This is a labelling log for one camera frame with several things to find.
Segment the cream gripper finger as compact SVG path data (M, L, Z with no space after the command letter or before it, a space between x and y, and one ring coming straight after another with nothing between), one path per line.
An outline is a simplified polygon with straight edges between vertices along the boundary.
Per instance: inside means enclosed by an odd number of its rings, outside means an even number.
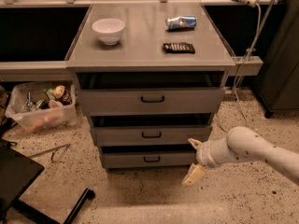
M201 145L203 145L202 142L200 142L199 140L193 139L193 138L189 138L188 142L193 146L194 149L198 150L200 148Z
M204 175L206 174L206 170L203 166L199 164L192 164L190 166L190 169L188 173L185 175L185 177L182 180L182 185L184 187L189 187L194 185L197 181L202 179Z

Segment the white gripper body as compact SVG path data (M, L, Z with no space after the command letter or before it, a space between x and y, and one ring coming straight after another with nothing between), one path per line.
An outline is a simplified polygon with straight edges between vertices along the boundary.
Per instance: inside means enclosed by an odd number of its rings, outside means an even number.
M218 141L205 141L196 148L197 162L207 169L214 169L221 166L217 162L215 155L219 152L221 147L220 140Z

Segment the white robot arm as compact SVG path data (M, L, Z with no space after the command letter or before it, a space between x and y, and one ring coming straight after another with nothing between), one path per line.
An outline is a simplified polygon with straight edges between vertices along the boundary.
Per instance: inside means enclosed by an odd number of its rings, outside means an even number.
M206 174L206 169L249 161L262 161L299 184L299 154L269 143L247 127L234 127L225 137L215 141L200 142L189 138L188 142L196 150L196 163L190 166L182 181L185 187L199 181Z

